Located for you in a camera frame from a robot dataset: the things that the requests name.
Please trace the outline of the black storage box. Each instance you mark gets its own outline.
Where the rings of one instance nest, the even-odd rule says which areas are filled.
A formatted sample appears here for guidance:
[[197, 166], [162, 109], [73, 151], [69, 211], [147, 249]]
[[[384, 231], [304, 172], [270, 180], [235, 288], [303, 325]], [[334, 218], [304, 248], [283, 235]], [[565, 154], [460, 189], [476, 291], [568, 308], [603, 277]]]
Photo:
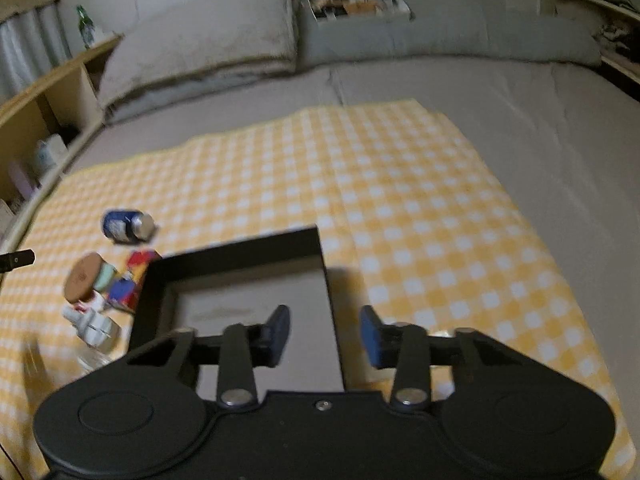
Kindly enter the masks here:
[[175, 328], [219, 335], [265, 322], [280, 304], [291, 331], [280, 364], [258, 368], [257, 390], [342, 391], [345, 379], [330, 286], [315, 226], [183, 252], [146, 270], [128, 347]]

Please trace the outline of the round cork coaster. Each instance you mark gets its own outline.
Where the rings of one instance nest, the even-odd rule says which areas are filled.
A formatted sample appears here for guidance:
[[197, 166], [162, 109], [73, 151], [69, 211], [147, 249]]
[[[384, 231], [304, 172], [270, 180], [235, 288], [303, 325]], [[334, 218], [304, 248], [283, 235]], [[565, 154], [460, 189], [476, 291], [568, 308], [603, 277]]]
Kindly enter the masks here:
[[103, 263], [103, 258], [97, 252], [89, 252], [76, 261], [63, 286], [67, 302], [76, 304], [93, 294], [93, 285], [100, 275]]

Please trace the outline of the mint green round case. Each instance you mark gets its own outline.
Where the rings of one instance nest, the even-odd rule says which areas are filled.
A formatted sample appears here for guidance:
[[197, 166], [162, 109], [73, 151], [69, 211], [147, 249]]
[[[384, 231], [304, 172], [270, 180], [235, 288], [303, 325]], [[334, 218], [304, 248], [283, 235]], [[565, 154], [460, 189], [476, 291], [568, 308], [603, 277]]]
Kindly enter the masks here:
[[117, 278], [117, 269], [107, 262], [102, 262], [92, 288], [97, 292], [105, 292]]

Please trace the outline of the dark blue jar silver lid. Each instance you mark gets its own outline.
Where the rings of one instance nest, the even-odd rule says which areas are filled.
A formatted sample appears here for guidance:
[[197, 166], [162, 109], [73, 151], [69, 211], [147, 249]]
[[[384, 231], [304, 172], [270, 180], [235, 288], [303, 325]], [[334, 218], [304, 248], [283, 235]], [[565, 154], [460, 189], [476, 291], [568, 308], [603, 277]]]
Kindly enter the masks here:
[[102, 219], [103, 234], [119, 244], [147, 242], [156, 230], [153, 218], [140, 210], [113, 209]]

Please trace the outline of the colourful card box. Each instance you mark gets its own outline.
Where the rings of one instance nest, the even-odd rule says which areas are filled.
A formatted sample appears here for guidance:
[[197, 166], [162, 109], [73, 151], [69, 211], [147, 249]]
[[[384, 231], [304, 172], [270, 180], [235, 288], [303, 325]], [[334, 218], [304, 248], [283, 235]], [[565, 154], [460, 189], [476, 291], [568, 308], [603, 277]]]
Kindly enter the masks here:
[[107, 287], [106, 302], [116, 310], [134, 314], [149, 265], [162, 256], [154, 249], [134, 250], [125, 260], [124, 270]]

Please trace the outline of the white tissue box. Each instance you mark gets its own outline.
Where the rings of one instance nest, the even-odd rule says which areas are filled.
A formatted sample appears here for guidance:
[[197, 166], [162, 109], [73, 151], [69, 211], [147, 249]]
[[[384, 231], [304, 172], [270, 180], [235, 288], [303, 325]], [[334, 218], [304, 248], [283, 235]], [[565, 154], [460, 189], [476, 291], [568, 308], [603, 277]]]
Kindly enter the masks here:
[[67, 148], [59, 134], [51, 134], [36, 143], [32, 155], [32, 169], [35, 175], [43, 177], [50, 169], [58, 166], [66, 157]]

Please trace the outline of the yellow white checkered cloth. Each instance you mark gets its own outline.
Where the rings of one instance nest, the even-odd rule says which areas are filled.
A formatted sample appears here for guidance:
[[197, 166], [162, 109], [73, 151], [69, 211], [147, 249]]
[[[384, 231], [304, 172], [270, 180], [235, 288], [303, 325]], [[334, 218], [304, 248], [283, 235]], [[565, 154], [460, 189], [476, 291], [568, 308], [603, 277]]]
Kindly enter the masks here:
[[414, 101], [317, 106], [64, 178], [24, 238], [31, 266], [1, 285], [1, 474], [46, 471], [30, 423], [79, 375], [62, 287], [86, 252], [121, 264], [101, 220], [139, 209], [162, 255], [300, 226], [320, 233], [352, 387], [390, 388], [357, 341], [360, 307], [428, 330], [473, 326], [620, 398], [552, 255], [472, 143]]

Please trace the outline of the wooden bedside shelf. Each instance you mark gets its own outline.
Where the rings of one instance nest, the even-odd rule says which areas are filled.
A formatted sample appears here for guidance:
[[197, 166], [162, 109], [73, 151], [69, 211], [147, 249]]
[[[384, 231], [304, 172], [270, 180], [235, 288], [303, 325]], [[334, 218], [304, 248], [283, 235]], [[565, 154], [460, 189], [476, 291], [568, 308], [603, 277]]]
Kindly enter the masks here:
[[10, 200], [18, 193], [18, 187], [9, 175], [11, 162], [24, 162], [39, 141], [46, 140], [59, 128], [73, 126], [79, 131], [62, 160], [47, 170], [42, 183], [25, 200], [6, 234], [2, 235], [2, 252], [17, 248], [40, 204], [101, 129], [104, 110], [98, 99], [100, 80], [106, 62], [120, 40], [122, 38], [115, 36], [81, 52], [1, 105], [1, 197], [4, 200]]

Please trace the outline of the green glass bottle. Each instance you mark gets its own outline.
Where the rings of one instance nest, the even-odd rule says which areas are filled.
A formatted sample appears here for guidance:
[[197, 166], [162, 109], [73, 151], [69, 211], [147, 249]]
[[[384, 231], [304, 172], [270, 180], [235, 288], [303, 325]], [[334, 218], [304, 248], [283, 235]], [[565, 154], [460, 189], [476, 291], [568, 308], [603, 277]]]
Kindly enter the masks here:
[[83, 6], [76, 6], [76, 11], [78, 14], [79, 35], [85, 48], [90, 49], [96, 42], [96, 26], [94, 26], [93, 20]]

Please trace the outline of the beige quilted pillow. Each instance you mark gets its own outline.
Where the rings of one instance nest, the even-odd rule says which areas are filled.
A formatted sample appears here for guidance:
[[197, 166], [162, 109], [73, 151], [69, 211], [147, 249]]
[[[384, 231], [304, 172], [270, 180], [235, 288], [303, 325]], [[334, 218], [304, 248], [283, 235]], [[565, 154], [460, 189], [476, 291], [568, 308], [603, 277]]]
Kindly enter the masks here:
[[106, 63], [99, 102], [107, 110], [177, 82], [291, 73], [296, 62], [293, 0], [193, 0], [120, 40]]

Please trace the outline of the grey green pillow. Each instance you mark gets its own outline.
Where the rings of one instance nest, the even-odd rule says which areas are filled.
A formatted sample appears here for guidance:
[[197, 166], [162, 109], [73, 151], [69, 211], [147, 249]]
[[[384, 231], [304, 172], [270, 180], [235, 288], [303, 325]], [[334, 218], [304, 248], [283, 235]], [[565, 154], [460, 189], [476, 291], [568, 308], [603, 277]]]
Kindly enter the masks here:
[[597, 41], [585, 25], [540, 15], [533, 0], [404, 0], [405, 13], [318, 20], [309, 0], [294, 0], [298, 65], [470, 56], [534, 63], [597, 65]]

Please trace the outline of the white tray with items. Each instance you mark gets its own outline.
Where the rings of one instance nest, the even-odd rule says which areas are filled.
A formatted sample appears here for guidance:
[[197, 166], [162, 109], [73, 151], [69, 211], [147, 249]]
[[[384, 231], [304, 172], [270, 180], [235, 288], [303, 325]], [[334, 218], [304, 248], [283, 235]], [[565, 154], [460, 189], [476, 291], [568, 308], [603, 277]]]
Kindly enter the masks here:
[[304, 0], [304, 6], [319, 23], [346, 18], [413, 18], [405, 0]]

